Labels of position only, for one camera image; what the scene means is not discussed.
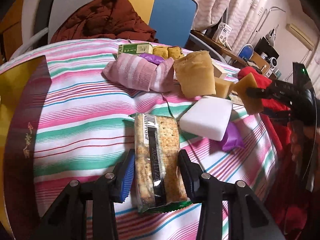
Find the person right hand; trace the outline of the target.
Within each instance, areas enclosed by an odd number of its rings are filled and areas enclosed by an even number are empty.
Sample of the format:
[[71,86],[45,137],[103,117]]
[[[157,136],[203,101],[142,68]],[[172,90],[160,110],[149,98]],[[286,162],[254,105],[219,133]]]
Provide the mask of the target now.
[[315,146],[318,147],[319,152],[319,127],[303,126],[300,121],[291,122],[288,127],[291,130],[291,153],[294,162],[297,162],[298,158],[303,155],[303,140],[305,137],[311,139],[312,142],[315,141]]

